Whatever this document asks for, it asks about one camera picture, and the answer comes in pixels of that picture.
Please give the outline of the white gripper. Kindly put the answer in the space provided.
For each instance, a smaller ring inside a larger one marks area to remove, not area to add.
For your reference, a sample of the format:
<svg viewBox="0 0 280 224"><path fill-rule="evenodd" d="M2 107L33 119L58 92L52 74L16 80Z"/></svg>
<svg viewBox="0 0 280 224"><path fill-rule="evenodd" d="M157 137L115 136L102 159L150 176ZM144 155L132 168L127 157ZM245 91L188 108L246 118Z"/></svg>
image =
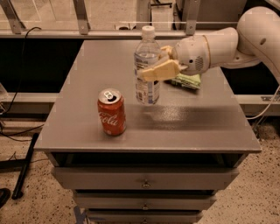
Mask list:
<svg viewBox="0 0 280 224"><path fill-rule="evenodd" d="M179 73L203 74L210 65L208 43L205 36L183 38L174 47L162 46L160 55L162 57L168 56L170 59L160 65L139 70L137 76L144 81L165 81L175 78Z"/></svg>

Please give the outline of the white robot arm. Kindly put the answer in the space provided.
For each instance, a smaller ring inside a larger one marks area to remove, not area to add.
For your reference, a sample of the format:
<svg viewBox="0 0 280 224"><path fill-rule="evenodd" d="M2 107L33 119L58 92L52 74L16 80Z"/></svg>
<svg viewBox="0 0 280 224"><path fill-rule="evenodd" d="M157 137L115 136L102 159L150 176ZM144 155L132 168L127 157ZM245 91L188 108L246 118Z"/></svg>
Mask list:
<svg viewBox="0 0 280 224"><path fill-rule="evenodd" d="M262 62L280 83L280 17L271 9L247 10L235 28L181 39L164 46L159 61L138 72L145 81L203 74L212 67L251 67Z"/></svg>

